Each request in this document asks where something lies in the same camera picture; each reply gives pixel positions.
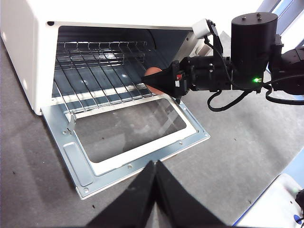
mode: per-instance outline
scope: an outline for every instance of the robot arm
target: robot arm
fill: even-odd
[[[197,38],[204,38],[205,44],[213,49],[212,56],[185,57],[181,62],[173,61],[167,69],[145,76],[142,81],[180,101],[193,91],[216,92],[208,100],[212,111],[224,111],[242,100],[247,94],[261,88],[268,89],[269,101],[304,105],[304,101],[280,100],[270,97],[272,89],[289,94],[304,94],[304,47],[281,54],[283,44],[276,34],[277,15],[273,13],[250,13],[232,20],[231,58],[223,56],[215,24],[211,20],[201,20],[193,26]],[[213,45],[208,36],[213,36]],[[268,65],[271,81],[264,83],[263,74]],[[213,108],[211,100],[222,90],[244,91],[232,103]]]

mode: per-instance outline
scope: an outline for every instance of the white toaster oven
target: white toaster oven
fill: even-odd
[[[200,48],[187,15],[113,4],[1,0],[3,42],[81,199],[209,138],[183,102],[141,82]]]

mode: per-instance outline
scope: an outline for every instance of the white oven body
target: white oven body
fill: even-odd
[[[182,12],[179,4],[171,3],[170,7],[141,1],[117,4],[100,0],[1,0],[1,37],[36,114],[41,115],[41,107],[51,104],[60,26],[191,30],[201,18],[193,14],[193,4],[183,6]],[[184,54],[189,54],[191,47]]]

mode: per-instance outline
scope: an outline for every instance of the gray carpet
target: gray carpet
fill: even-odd
[[[134,179],[81,201],[41,116],[31,110],[1,43],[1,227],[83,226]],[[214,106],[238,91],[224,92]],[[232,224],[304,145],[304,107],[273,104],[265,91],[213,113],[209,92],[183,98],[211,138],[164,162],[189,193]],[[154,211],[148,226],[165,221]]]

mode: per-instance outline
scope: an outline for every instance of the metal wire rack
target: metal wire rack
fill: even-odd
[[[141,82],[146,46],[146,42],[58,43],[53,96],[61,97],[71,114],[153,96]]]

